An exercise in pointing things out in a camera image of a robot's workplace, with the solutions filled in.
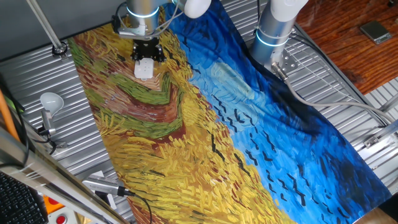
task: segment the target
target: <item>metal clamp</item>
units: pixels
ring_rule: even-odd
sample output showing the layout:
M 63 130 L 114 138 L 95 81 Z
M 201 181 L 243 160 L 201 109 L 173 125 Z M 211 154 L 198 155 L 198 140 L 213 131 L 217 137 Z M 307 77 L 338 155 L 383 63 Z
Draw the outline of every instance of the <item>metal clamp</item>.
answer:
M 394 137 L 398 138 L 398 134 L 396 133 L 397 131 L 398 131 L 398 120 L 394 121 L 393 123 L 386 126 L 384 129 L 380 130 L 378 133 L 374 134 L 368 140 L 363 142 L 363 144 L 366 146 L 366 148 L 369 149 L 373 145 L 388 138 L 391 134 L 393 134 Z

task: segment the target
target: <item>van gogh painting print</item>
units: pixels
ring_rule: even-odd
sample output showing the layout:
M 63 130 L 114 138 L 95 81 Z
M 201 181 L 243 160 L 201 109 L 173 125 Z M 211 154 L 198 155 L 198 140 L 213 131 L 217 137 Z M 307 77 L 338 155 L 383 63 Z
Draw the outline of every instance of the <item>van gogh painting print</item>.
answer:
M 69 44 L 116 172 L 153 223 L 353 223 L 391 196 L 317 110 L 251 65 L 219 1 L 171 23 L 146 81 L 110 24 Z

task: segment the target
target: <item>wooden table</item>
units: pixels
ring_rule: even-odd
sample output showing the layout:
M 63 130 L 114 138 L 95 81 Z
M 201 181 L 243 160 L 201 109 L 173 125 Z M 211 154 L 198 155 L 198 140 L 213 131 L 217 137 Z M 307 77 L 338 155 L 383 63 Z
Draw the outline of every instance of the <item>wooden table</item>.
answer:
M 340 70 L 367 94 L 398 77 L 398 5 L 388 0 L 309 0 L 297 22 Z M 359 29 L 376 20 L 392 38 L 374 44 Z

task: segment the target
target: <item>black keyboard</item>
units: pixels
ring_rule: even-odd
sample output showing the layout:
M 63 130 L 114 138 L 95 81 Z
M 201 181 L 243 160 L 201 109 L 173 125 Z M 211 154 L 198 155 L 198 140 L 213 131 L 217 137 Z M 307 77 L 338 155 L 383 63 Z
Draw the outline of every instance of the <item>black keyboard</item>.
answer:
M 0 223 L 46 223 L 30 188 L 0 172 Z

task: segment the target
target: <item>silver slatted panel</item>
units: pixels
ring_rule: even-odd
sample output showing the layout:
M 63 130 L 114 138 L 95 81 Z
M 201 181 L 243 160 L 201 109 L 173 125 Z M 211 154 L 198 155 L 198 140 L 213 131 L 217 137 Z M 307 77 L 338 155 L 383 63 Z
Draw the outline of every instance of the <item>silver slatted panel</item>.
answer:
M 395 78 L 388 83 L 380 86 L 372 92 L 365 95 L 365 97 L 372 103 L 376 108 L 380 108 L 384 103 L 390 100 L 394 95 L 398 94 L 398 78 Z M 398 106 L 389 110 L 388 115 L 394 119 L 398 119 Z M 380 152 L 374 153 L 376 156 L 369 156 L 369 161 L 375 166 L 385 167 L 385 170 L 389 172 L 383 172 L 383 179 L 386 179 L 386 185 L 397 180 L 398 177 L 398 145 L 392 139 L 389 141 L 390 146 Z M 393 191 L 398 192 L 398 186 L 391 186 Z
M 222 3 L 243 39 L 250 43 L 254 38 L 252 34 L 257 22 L 256 0 L 222 0 Z M 264 7 L 264 1 L 261 1 L 261 6 Z M 349 95 L 350 90 L 347 87 L 349 84 L 325 68 L 323 62 L 318 62 L 321 60 L 318 56 L 308 56 L 314 54 L 313 50 L 304 50 L 306 46 L 294 40 L 289 40 L 288 44 L 293 46 L 287 47 L 290 53 L 334 87 L 319 80 L 300 65 L 297 71 L 289 74 L 289 77 L 294 88 L 306 100 L 319 103 L 349 100 L 335 90 Z M 42 122 L 40 117 L 42 106 L 39 102 L 42 93 L 52 91 L 65 100 L 64 108 L 55 116 L 55 125 L 58 129 L 53 140 L 66 141 L 68 148 L 57 149 L 54 154 L 56 160 L 80 179 L 99 170 L 102 170 L 105 176 L 117 179 L 95 125 L 72 56 L 70 54 L 68 56 L 69 61 L 60 61 L 59 58 L 52 56 L 51 46 L 48 46 L 0 63 L 0 72 L 4 75 L 14 96 L 25 106 L 25 117 L 36 127 Z M 354 107 L 320 108 L 320 111 L 343 133 L 364 159 L 369 157 L 369 151 L 364 149 L 363 141 L 380 130 L 376 128 L 379 123 L 364 110 Z M 372 158 L 371 162 L 367 162 L 385 184 L 398 175 L 392 172 L 394 169 L 390 169 L 390 166 L 378 167 L 376 165 L 378 163 L 374 157 Z M 118 213 L 124 218 L 134 218 L 125 198 L 114 199 Z

